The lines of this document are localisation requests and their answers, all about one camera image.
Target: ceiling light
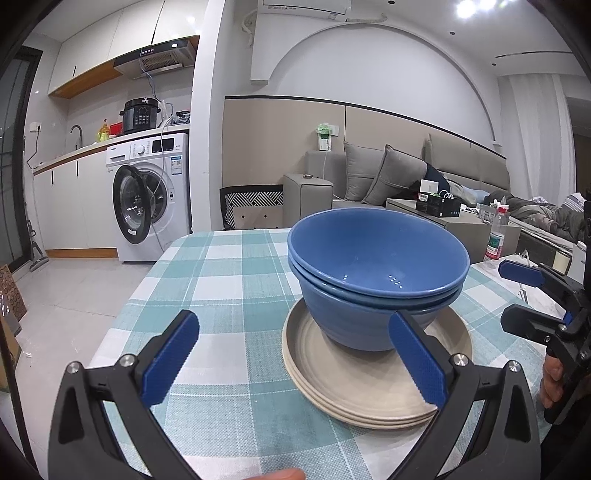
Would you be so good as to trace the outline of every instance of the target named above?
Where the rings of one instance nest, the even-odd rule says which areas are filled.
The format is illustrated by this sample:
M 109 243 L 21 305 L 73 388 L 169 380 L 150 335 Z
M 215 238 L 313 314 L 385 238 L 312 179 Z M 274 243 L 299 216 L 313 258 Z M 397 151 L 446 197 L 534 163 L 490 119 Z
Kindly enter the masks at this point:
M 492 10 L 496 5 L 496 0 L 480 0 L 480 3 L 478 4 L 478 8 L 480 10 L 484 10 L 485 12 L 488 12 L 489 10 Z
M 476 5 L 472 0 L 463 0 L 457 6 L 457 16 L 460 18 L 470 18 L 476 13 Z

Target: bottle with red cap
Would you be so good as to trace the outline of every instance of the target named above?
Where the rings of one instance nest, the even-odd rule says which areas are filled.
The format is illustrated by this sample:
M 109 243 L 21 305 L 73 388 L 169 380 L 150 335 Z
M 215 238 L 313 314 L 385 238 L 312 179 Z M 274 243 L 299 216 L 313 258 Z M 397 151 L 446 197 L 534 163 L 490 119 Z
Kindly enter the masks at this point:
M 488 239 L 485 260 L 498 260 L 501 257 L 508 223 L 509 215 L 507 215 L 507 209 L 505 207 L 499 207 L 496 211 L 495 219 L 492 221 L 491 236 Z

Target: lower cabinet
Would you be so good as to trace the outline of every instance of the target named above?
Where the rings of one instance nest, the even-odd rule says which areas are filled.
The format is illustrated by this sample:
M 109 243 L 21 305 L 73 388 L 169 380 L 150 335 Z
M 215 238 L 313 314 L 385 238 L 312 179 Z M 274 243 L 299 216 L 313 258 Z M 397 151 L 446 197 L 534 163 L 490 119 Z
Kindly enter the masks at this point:
M 105 153 L 34 177 L 35 204 L 46 249 L 112 248 L 115 215 Z

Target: sofa armrest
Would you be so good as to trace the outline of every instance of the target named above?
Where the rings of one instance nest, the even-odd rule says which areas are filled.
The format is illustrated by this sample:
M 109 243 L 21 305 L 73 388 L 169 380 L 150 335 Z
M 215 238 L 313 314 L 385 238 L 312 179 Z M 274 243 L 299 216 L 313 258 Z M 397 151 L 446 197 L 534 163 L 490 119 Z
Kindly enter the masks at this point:
M 301 173 L 283 176 L 283 227 L 290 228 L 312 213 L 332 209 L 331 181 L 305 179 Z

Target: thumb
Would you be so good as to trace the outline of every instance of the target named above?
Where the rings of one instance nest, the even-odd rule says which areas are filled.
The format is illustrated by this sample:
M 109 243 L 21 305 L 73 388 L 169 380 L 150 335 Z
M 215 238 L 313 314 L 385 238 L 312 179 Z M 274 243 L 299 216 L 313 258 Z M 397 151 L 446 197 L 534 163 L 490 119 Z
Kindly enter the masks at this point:
M 249 480 L 306 480 L 306 474 L 299 470 L 299 468 L 290 468 L 253 477 Z

